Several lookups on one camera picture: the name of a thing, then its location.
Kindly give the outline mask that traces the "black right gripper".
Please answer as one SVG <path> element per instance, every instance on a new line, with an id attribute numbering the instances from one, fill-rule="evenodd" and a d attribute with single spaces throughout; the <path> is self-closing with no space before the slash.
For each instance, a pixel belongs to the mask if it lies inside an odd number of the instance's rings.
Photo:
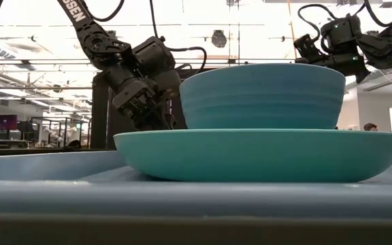
<path id="1" fill-rule="evenodd" d="M 334 69 L 345 76 L 354 76 L 357 84 L 362 83 L 370 74 L 362 58 L 356 54 L 322 54 L 322 58 L 310 65 Z"/>

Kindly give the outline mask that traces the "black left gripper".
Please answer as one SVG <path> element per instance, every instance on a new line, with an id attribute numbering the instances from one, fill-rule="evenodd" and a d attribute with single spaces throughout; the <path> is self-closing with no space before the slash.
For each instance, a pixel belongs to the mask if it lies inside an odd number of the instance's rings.
<path id="1" fill-rule="evenodd" d="M 141 118 L 157 105 L 179 95 L 180 78 L 174 65 L 164 67 L 115 64 L 107 68 L 107 83 L 115 93 L 112 105 L 129 118 Z M 153 112 L 135 124 L 139 131 L 172 130 L 172 114 Z"/>

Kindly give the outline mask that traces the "blue bowl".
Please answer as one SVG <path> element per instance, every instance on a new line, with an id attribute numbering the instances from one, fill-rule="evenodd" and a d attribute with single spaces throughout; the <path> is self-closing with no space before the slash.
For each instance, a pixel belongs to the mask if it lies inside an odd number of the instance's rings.
<path id="1" fill-rule="evenodd" d="M 346 78 L 304 64 L 240 65 L 180 85 L 189 129 L 334 129 Z"/>

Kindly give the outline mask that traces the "teal plate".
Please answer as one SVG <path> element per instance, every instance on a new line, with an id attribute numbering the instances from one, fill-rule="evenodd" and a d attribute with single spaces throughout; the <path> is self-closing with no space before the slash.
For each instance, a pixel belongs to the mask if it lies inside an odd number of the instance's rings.
<path id="1" fill-rule="evenodd" d="M 392 133 L 183 129 L 114 136 L 138 172 L 188 182 L 359 182 L 392 166 Z"/>

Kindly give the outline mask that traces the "blue plastic tray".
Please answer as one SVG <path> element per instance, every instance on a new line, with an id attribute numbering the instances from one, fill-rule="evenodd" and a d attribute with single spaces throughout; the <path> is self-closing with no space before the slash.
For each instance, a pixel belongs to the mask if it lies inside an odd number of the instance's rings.
<path id="1" fill-rule="evenodd" d="M 359 183 L 171 182 L 114 151 L 0 156 L 0 212 L 392 220 L 392 167 Z"/>

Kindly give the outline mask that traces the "black folding partition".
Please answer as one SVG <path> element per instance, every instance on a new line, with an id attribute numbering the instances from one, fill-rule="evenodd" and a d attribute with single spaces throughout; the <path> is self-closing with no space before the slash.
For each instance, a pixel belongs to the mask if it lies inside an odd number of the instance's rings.
<path id="1" fill-rule="evenodd" d="M 181 69 L 178 74 L 181 80 L 191 77 L 196 69 Z M 117 133 L 137 131 L 129 118 L 122 115 L 112 105 L 115 97 L 112 89 L 103 81 L 102 75 L 93 78 L 92 118 L 91 118 L 91 146 L 93 149 L 115 149 L 113 136 Z M 176 125 L 174 129 L 186 129 L 180 98 L 169 102 L 170 114 L 173 114 Z"/>

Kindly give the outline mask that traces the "long ceiling light bar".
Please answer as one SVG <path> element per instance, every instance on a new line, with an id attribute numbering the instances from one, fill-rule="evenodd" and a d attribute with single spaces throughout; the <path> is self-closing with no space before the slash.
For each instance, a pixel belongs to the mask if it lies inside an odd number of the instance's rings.
<path id="1" fill-rule="evenodd" d="M 294 63 L 294 59 L 208 59 L 207 66 L 228 66 L 259 63 Z M 0 65 L 90 65 L 88 59 L 0 59 Z"/>

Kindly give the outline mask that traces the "monitor with red screen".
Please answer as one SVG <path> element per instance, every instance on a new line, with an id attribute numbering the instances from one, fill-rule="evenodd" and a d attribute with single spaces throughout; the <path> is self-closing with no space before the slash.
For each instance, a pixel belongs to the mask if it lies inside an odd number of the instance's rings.
<path id="1" fill-rule="evenodd" d="M 0 114 L 0 130 L 16 130 L 17 115 L 16 114 Z"/>

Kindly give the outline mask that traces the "black workstation frame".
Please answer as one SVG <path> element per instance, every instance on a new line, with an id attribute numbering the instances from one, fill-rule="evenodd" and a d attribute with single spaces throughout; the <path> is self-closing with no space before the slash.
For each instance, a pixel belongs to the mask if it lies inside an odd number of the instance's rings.
<path id="1" fill-rule="evenodd" d="M 32 117 L 28 121 L 38 134 L 40 148 L 62 148 L 78 140 L 82 148 L 91 146 L 91 120 L 88 118 Z"/>

